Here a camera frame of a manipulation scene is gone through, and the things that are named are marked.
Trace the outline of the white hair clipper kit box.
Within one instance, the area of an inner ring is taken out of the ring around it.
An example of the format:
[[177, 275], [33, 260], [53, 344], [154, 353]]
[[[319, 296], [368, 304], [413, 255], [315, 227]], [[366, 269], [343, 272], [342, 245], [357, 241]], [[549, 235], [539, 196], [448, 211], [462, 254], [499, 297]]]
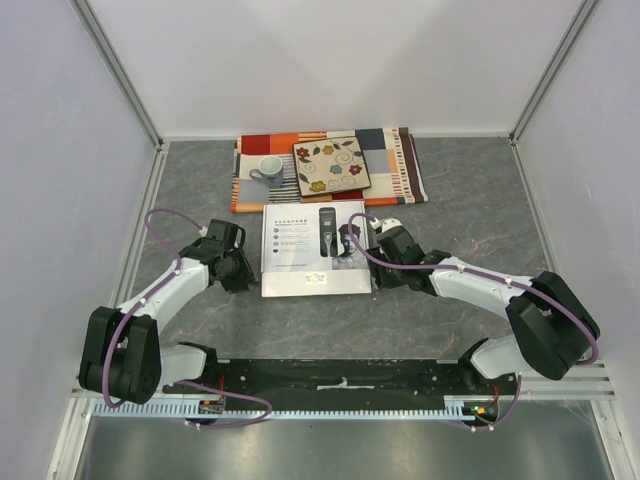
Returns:
[[[319, 210], [334, 207], [338, 255], [320, 255]], [[353, 214], [365, 213], [358, 201], [269, 204], [263, 209], [261, 296], [264, 298], [369, 294], [368, 261], [355, 247], [368, 247], [367, 227]]]

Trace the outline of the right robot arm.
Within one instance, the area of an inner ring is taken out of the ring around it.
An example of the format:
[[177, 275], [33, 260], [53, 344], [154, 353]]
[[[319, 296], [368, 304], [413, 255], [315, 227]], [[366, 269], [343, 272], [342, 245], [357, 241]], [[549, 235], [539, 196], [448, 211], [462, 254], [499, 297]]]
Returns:
[[495, 378], [533, 370], [560, 380], [576, 364], [598, 357], [600, 329], [557, 274], [508, 276], [473, 266], [441, 250], [424, 252], [396, 219], [371, 223], [377, 247], [367, 252], [381, 289], [406, 286], [434, 297], [463, 301], [506, 319], [510, 334], [479, 341], [458, 368], [458, 381], [477, 394]]

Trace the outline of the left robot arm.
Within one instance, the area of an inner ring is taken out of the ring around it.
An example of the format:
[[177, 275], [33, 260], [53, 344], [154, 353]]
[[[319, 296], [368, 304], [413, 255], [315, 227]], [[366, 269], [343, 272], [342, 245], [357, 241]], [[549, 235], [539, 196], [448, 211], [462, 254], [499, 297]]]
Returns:
[[220, 371], [214, 349], [193, 342], [163, 348], [160, 334], [208, 288], [218, 284], [235, 294], [256, 283], [245, 241], [244, 228], [213, 219], [141, 293], [117, 307], [96, 308], [88, 321], [80, 386], [100, 393], [113, 409], [144, 404], [158, 388], [183, 380], [198, 393], [215, 389]]

